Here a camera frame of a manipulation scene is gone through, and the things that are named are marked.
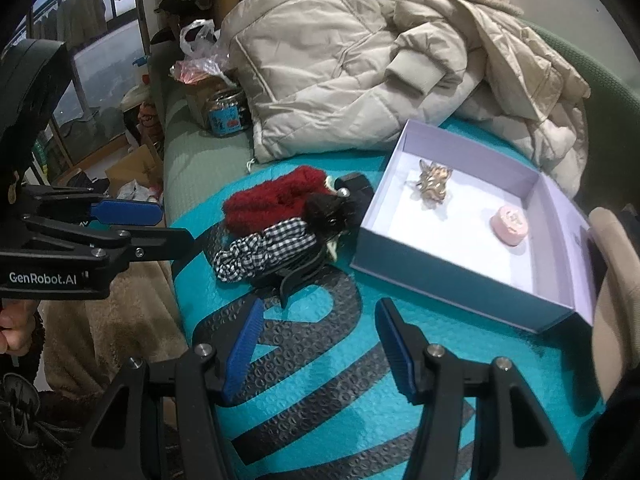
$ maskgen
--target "white cloth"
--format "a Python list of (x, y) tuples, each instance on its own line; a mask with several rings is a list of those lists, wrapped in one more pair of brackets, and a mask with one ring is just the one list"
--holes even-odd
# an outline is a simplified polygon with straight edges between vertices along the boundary
[(589, 86), (495, 6), (243, 0), (223, 22), (220, 41), (248, 97), (260, 162), (380, 148), (408, 119), (440, 124), (460, 109), (569, 196), (578, 190), (586, 163), (581, 99)]

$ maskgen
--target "hair accessory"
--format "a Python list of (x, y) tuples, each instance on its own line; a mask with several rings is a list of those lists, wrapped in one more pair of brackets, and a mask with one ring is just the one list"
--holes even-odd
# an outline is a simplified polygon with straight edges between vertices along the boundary
[(441, 204), (447, 197), (447, 180), (450, 179), (453, 170), (435, 162), (427, 164), (420, 160), (420, 180), (416, 187), (420, 191), (423, 200), (429, 200)]

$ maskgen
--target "blue gripper pad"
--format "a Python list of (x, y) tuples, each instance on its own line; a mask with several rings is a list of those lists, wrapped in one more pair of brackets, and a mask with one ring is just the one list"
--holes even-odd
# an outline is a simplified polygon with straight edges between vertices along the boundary
[(105, 199), (91, 206), (91, 216), (107, 225), (156, 225), (162, 208), (155, 202)]
[(256, 299), (244, 320), (244, 325), (229, 353), (229, 358), (226, 360), (225, 384), (222, 387), (222, 399), (225, 403), (231, 402), (244, 383), (249, 363), (262, 331), (263, 315), (264, 301)]
[(391, 373), (396, 382), (398, 391), (403, 394), (409, 402), (414, 402), (417, 393), (415, 385), (414, 361), (411, 359), (409, 349), (402, 341), (385, 303), (380, 300), (376, 303), (374, 312), (376, 330), (385, 350), (386, 360), (389, 361)]

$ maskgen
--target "brown fuzzy fabric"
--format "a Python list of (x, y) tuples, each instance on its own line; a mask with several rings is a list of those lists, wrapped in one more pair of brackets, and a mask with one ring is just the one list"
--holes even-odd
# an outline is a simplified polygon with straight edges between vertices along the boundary
[(43, 302), (47, 382), (71, 399), (101, 394), (131, 356), (180, 357), (187, 343), (166, 262), (132, 263), (106, 300)]

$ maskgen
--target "red fuzzy scrunchie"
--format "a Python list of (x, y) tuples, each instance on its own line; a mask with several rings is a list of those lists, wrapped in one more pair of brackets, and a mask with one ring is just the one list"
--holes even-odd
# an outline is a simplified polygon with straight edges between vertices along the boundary
[(237, 237), (245, 237), (283, 220), (301, 217), (310, 194), (329, 194), (325, 180), (324, 171), (299, 166), (275, 180), (238, 191), (222, 205), (226, 228)]

